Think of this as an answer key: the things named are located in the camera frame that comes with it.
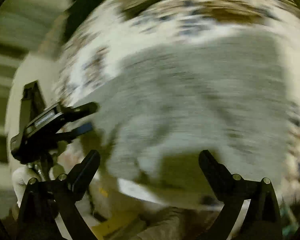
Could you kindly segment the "white gloved left hand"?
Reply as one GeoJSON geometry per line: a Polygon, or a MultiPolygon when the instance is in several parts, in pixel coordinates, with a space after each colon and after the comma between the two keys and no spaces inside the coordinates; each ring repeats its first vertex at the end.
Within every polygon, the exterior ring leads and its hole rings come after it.
{"type": "Polygon", "coordinates": [[[12,183],[15,195],[17,197],[17,205],[21,206],[22,198],[26,189],[26,186],[31,178],[36,178],[41,181],[41,178],[32,169],[27,166],[21,166],[12,173],[12,183]]]}

